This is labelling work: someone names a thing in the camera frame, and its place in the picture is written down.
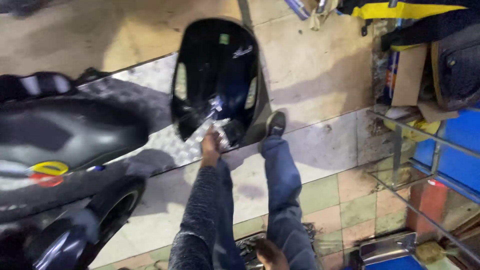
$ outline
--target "black tire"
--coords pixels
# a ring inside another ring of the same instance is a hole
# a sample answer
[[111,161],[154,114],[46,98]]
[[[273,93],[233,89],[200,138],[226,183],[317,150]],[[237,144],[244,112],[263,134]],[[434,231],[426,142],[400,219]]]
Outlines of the black tire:
[[145,183],[142,177],[124,176],[93,196],[86,207],[91,209],[100,220],[99,241],[85,248],[76,269],[87,269],[105,244],[127,222],[140,203],[145,191]]

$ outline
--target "dark sweater sleeve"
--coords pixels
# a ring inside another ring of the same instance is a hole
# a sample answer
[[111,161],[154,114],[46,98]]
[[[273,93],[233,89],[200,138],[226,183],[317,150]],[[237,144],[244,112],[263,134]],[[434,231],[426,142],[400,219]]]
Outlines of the dark sweater sleeve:
[[212,270],[219,181],[214,167],[203,167],[183,214],[180,231],[173,240],[169,270]]

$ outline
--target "scooter seat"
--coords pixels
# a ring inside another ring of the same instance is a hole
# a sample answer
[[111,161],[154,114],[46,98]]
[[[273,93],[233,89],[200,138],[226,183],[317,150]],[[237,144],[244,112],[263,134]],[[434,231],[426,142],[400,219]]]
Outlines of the scooter seat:
[[144,119],[100,101],[13,102],[0,108],[0,175],[60,175],[83,170],[129,153],[147,141]]

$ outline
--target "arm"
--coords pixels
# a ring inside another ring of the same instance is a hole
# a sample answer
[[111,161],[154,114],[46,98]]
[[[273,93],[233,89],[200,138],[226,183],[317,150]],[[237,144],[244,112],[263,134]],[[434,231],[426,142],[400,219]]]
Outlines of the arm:
[[220,157],[217,136],[209,130],[202,142],[203,160],[175,236],[168,260],[169,270],[212,270],[217,207],[216,161]]

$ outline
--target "green sticker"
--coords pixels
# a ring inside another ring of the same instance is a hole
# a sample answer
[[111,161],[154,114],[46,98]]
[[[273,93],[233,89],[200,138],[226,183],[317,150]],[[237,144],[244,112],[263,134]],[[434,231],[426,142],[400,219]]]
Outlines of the green sticker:
[[220,34],[220,44],[228,45],[230,43],[230,36],[228,34]]

